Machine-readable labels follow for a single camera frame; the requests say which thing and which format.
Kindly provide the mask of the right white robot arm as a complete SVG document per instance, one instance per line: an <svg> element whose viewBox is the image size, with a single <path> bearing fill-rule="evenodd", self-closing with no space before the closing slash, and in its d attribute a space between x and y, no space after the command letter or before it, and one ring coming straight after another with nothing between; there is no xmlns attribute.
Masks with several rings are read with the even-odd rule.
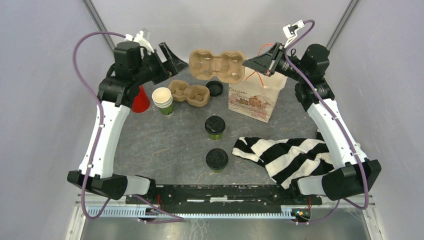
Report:
<svg viewBox="0 0 424 240"><path fill-rule="evenodd" d="M289 199L302 204L309 195L335 201L369 193L382 167L361 150L339 113L335 95L324 77L330 51L317 43L311 44L302 58L286 56L286 51L277 42L267 52L242 64L267 77L279 73L298 82L295 96L320 130L334 167L327 174L296 177L288 191Z"/></svg>

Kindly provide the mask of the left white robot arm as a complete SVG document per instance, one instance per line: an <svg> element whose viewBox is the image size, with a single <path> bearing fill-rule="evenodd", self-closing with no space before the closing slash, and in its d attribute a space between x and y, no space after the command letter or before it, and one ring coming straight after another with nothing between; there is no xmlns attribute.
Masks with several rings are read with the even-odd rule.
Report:
<svg viewBox="0 0 424 240"><path fill-rule="evenodd" d="M120 42L114 48L114 63L95 95L102 109L97 110L84 159L77 170L67 174L70 184L113 200L128 195L137 195L145 204L156 200L157 190L151 186L155 181L138 175L115 174L114 157L122 127L140 87L147 82L159 84L189 66L165 42L159 47L165 61L161 61L157 50L148 53L146 47L134 41Z"/></svg>

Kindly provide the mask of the black coffee lid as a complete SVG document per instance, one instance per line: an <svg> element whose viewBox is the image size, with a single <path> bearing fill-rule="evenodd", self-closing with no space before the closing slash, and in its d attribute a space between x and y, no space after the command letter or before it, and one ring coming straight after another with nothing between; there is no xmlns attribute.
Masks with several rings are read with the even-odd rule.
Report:
<svg viewBox="0 0 424 240"><path fill-rule="evenodd" d="M213 115L206 119L204 128L208 134L219 135L226 129L226 123L223 118Z"/></svg>
<svg viewBox="0 0 424 240"><path fill-rule="evenodd" d="M223 149L213 148L206 154L205 162L208 167L227 166L229 162L229 157Z"/></svg>

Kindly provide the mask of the brown paper bag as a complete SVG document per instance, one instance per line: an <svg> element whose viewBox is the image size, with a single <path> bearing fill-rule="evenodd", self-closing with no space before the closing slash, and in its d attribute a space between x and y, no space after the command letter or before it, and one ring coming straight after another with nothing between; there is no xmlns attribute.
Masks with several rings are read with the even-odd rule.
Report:
<svg viewBox="0 0 424 240"><path fill-rule="evenodd" d="M268 123L286 82L280 73L265 76L246 67L243 80L228 86L228 109Z"/></svg>

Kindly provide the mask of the green paper coffee cup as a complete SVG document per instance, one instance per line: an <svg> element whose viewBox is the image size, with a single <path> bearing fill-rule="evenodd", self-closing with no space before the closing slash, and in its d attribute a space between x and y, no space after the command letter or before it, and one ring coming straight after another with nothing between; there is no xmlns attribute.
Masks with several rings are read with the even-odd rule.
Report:
<svg viewBox="0 0 424 240"><path fill-rule="evenodd" d="M221 173L224 169L225 166L219 166L219 167L214 167L214 166L209 166L209 168L214 172L214 173Z"/></svg>

